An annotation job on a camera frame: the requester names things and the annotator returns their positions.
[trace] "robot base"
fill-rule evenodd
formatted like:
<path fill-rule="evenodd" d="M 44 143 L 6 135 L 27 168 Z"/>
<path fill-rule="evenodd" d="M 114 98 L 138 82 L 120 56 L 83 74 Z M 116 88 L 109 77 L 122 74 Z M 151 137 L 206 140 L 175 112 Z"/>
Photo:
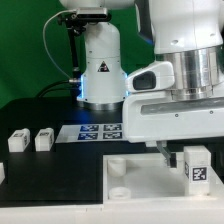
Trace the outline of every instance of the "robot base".
<path fill-rule="evenodd" d="M 88 103 L 81 99 L 77 99 L 78 105 L 80 107 L 90 109 L 90 110 L 116 110 L 122 108 L 123 101 L 118 103 L 107 103 L 107 104 L 98 104 L 98 103 Z"/>

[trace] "cable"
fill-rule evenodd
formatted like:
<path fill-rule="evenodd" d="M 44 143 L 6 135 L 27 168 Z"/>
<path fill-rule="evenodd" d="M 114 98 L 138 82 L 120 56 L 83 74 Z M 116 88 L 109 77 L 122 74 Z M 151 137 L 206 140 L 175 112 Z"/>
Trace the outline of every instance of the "cable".
<path fill-rule="evenodd" d="M 50 58 L 51 62 L 53 63 L 53 65 L 64 75 L 66 76 L 67 78 L 70 78 L 70 76 L 65 72 L 63 71 L 60 66 L 56 63 L 56 61 L 53 59 L 53 57 L 51 56 L 49 50 L 48 50 L 48 47 L 47 47 L 47 42 L 46 42 L 46 29 L 47 29 L 47 26 L 49 25 L 49 23 L 54 19 L 56 18 L 58 15 L 62 14 L 62 13 L 68 13 L 68 12 L 74 12 L 75 10 L 64 10 L 64 11 L 61 11 L 61 12 L 58 12 L 57 14 L 55 14 L 54 16 L 52 16 L 50 19 L 47 20 L 47 22 L 44 24 L 44 28 L 43 28 L 43 42 L 44 42 L 44 48 L 47 52 L 47 55 L 48 57 Z"/>
<path fill-rule="evenodd" d="M 37 95 L 36 98 L 41 97 L 43 93 L 45 93 L 46 91 L 48 91 L 49 89 L 51 89 L 52 87 L 61 85 L 61 84 L 67 84 L 69 83 L 69 80 L 64 80 L 64 81 L 58 81 L 58 82 L 54 82 L 48 86 L 46 86 L 45 88 L 43 88 Z"/>

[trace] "robot logo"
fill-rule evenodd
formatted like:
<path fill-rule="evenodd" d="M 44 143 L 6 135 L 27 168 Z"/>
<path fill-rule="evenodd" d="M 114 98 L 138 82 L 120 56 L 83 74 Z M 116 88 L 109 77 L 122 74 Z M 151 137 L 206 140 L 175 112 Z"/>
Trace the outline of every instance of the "robot logo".
<path fill-rule="evenodd" d="M 109 68 L 107 67 L 105 61 L 102 62 L 100 65 L 98 72 L 110 72 Z"/>

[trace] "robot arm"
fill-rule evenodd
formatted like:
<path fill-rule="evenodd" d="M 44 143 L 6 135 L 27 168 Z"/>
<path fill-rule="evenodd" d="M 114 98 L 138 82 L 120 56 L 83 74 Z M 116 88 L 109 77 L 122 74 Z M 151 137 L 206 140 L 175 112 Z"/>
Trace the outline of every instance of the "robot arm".
<path fill-rule="evenodd" d="M 223 136 L 223 1 L 147 2 L 156 61 L 126 80 L 132 92 L 123 107 L 127 139 L 156 146 Z"/>

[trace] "marker cube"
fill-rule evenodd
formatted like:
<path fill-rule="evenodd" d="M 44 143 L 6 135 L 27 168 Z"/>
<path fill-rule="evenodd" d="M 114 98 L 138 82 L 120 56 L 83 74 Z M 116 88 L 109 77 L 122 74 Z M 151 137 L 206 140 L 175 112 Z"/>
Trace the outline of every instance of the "marker cube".
<path fill-rule="evenodd" d="M 8 139 L 10 152 L 23 152 L 30 143 L 30 131 L 28 129 L 16 130 Z"/>
<path fill-rule="evenodd" d="M 52 128 L 41 129 L 35 138 L 36 151 L 50 151 L 54 143 L 54 130 Z"/>
<path fill-rule="evenodd" d="M 184 147 L 185 195 L 210 194 L 211 153 L 204 146 Z"/>

